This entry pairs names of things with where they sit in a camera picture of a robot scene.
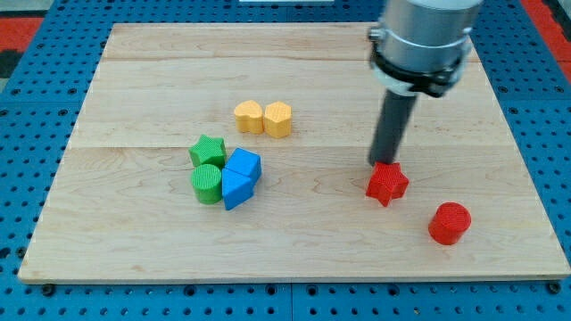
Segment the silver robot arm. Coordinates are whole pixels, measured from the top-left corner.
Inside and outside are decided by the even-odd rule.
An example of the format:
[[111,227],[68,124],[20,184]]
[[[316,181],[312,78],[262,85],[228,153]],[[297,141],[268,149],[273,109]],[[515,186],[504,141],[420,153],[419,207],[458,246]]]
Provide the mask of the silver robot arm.
[[472,50],[469,34],[482,0],[388,0],[368,31],[369,64],[384,87],[402,96],[445,95]]

